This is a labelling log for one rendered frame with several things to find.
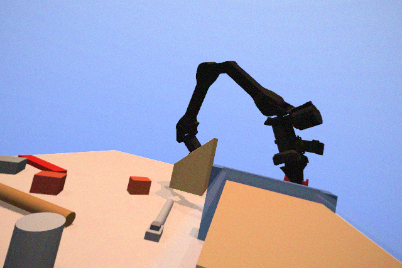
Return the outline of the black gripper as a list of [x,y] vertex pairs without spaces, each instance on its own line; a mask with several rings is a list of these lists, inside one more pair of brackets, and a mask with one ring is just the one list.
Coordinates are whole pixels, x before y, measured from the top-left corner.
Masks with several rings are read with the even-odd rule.
[[275,137],[274,143],[277,144],[279,153],[274,154],[273,163],[275,166],[285,164],[280,167],[284,174],[292,183],[302,185],[303,170],[309,163],[307,156],[296,152],[296,134],[294,132],[281,134]]

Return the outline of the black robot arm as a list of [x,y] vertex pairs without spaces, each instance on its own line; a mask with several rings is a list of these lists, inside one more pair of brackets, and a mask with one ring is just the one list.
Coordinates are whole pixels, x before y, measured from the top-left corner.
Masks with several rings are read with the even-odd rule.
[[[308,101],[298,107],[292,106],[285,102],[280,95],[261,86],[237,62],[203,62],[197,67],[197,84],[186,113],[176,124],[176,140],[178,143],[184,142],[190,153],[202,146],[195,136],[198,133],[197,127],[200,124],[197,121],[197,115],[209,87],[222,73],[228,74],[233,81],[253,98],[256,107],[267,117],[264,125],[272,126],[274,137],[295,132],[294,128],[302,131],[323,123],[322,116],[312,104],[312,101]],[[271,118],[274,115],[276,117]],[[305,152],[309,152],[323,156],[324,143],[314,139],[312,141],[302,140],[297,135],[295,149],[296,152],[299,151],[298,153],[305,154]]]

